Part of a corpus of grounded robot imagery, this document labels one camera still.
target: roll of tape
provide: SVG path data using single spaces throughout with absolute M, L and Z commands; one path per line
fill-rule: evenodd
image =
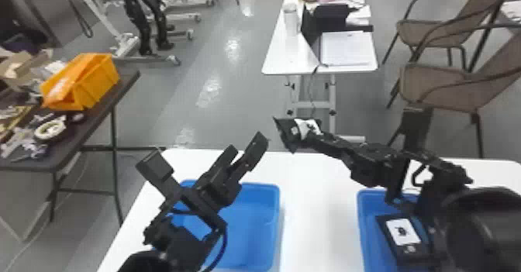
M 40 140 L 51 140 L 59 136 L 67 127 L 61 120 L 45 122 L 34 131 L 34 136 Z

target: cardboard box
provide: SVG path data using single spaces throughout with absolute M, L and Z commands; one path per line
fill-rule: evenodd
M 31 68 L 40 67 L 50 62 L 45 52 L 32 56 L 26 51 L 16 53 L 0 64 L 0 79 L 2 79 L 12 90 L 22 91 L 19 86 L 38 78 L 31 72 Z

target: white cup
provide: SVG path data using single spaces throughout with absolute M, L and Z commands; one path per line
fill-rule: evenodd
M 284 23 L 288 35 L 296 36 L 298 34 L 297 5 L 295 3 L 284 4 L 282 10 L 284 11 Z

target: dark wooden table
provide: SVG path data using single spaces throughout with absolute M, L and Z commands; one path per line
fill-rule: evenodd
M 150 146 L 128 146 L 118 147 L 116 144 L 116 106 L 119 101 L 125 96 L 125 94 L 131 89 L 140 77 L 140 72 L 136 69 L 127 66 L 116 67 L 119 72 L 119 82 L 114 85 L 109 92 L 107 92 L 102 100 L 98 102 L 93 108 L 86 111 L 87 120 L 82 124 L 73 126 L 73 131 L 70 136 L 67 136 L 60 142 L 57 142 L 50 146 L 50 152 L 47 157 L 40 160 L 23 160 L 19 162 L 11 162 L 13 157 L 16 157 L 17 150 L 9 156 L 7 159 L 0 158 L 0 170 L 9 171 L 20 171 L 20 172 L 37 172 L 46 173 L 52 175 L 52 186 L 53 190 L 49 193 L 47 200 L 50 202 L 50 221 L 54 219 L 54 209 L 56 206 L 58 192 L 67 193 L 86 193 L 93 195 L 108 195 L 114 198 L 116 203 L 116 211 L 119 223 L 122 224 L 123 217 L 121 212 L 121 205 L 119 203 L 118 194 L 118 158 L 117 152 L 119 150 L 125 151 L 141 151 L 141 150 L 155 150 L 156 147 Z M 49 112 L 48 109 L 39 109 L 33 114 L 44 114 Z M 110 115 L 110 136 L 111 143 L 106 146 L 85 146 L 84 143 L 92 135 L 92 133 L 102 124 L 103 120 Z M 62 188 L 61 185 L 67 178 L 67 172 L 58 176 L 58 173 L 64 169 L 74 156 L 81 152 L 88 151 L 102 151 L 112 153 L 112 178 L 113 186 L 112 191 L 100 191 L 100 190 L 85 190 L 85 189 L 70 189 Z

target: white table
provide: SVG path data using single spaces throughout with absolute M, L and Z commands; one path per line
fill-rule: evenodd
M 175 169 L 176 180 L 183 181 L 198 178 L 220 154 L 220 150 L 176 149 L 167 150 L 164 157 Z M 467 169 L 474 187 L 506 186 L 521 193 L 518 163 L 451 161 Z M 356 199 L 363 186 L 350 179 L 349 170 L 339 160 L 317 153 L 266 153 L 243 182 L 276 184 L 281 190 L 281 228 L 272 270 L 364 271 Z M 143 230 L 163 200 L 152 185 L 143 186 L 98 272 L 115 272 L 130 254 L 148 249 L 142 244 Z
M 365 0 L 354 0 L 358 4 L 365 4 Z M 298 16 L 302 20 L 302 12 L 304 8 L 303 0 L 284 0 L 283 4 L 297 4 Z M 368 20 L 371 17 L 371 8 L 369 5 L 364 6 L 357 12 L 349 14 L 347 21 L 351 20 Z M 329 92 L 330 99 L 327 102 L 315 102 L 317 108 L 327 108 L 330 113 L 335 113 L 336 109 L 336 76 L 342 73 L 359 73 L 367 71 L 375 71 L 378 68 L 376 53 L 374 52 L 374 44 L 371 33 L 363 33 L 367 35 L 367 42 L 364 43 L 365 48 L 357 49 L 362 53 L 371 52 L 372 56 L 364 65 L 354 66 L 335 66 L 335 67 L 319 67 L 317 74 L 329 74 Z M 277 24 L 271 37 L 270 47 L 267 50 L 262 74 L 284 76 L 287 79 L 287 86 L 290 86 L 290 96 L 292 105 L 292 114 L 296 115 L 298 108 L 311 108 L 310 102 L 299 101 L 300 84 L 302 75 L 311 74 L 315 67 L 319 65 L 319 60 L 313 53 L 311 47 L 305 41 L 304 36 L 299 33 L 296 36 L 289 36 L 286 33 L 286 25 L 284 22 L 284 12 L 278 15 Z M 330 132 L 335 133 L 335 115 L 330 115 Z

